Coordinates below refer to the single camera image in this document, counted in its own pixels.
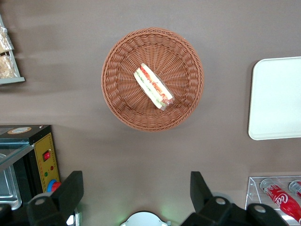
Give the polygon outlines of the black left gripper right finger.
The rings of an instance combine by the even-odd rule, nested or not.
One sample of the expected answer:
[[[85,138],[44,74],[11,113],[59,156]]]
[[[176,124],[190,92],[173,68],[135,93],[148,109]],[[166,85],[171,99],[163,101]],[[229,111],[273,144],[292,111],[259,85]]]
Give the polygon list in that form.
[[[198,171],[190,174],[190,198],[195,212],[183,226],[286,226],[287,222],[270,206],[252,203],[242,209],[228,199],[213,196]]]

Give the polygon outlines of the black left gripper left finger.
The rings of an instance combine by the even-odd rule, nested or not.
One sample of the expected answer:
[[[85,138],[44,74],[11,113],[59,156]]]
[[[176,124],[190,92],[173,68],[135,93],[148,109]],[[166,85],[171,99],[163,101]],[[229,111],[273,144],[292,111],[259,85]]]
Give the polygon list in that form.
[[[83,173],[73,171],[52,193],[36,195],[23,207],[0,205],[2,226],[65,226],[84,195]]]

